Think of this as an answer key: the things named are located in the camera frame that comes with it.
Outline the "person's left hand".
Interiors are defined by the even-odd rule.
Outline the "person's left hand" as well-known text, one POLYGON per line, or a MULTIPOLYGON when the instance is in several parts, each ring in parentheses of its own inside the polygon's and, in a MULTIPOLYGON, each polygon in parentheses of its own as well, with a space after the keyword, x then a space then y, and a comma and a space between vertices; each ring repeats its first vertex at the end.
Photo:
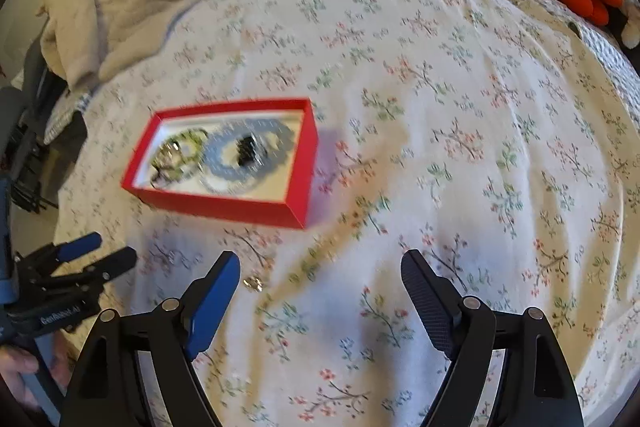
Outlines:
MULTIPOLYGON (((54 350, 50 372, 58 385, 65 389, 70 383, 72 370, 70 369, 70 350, 68 342, 61 332, 53 336, 54 350)), ((14 396, 14 399, 27 410, 39 411, 40 406, 34 394, 25 386, 24 375, 35 374, 38 371, 38 361, 27 351, 19 347, 1 347, 1 376, 6 387, 14 396)))

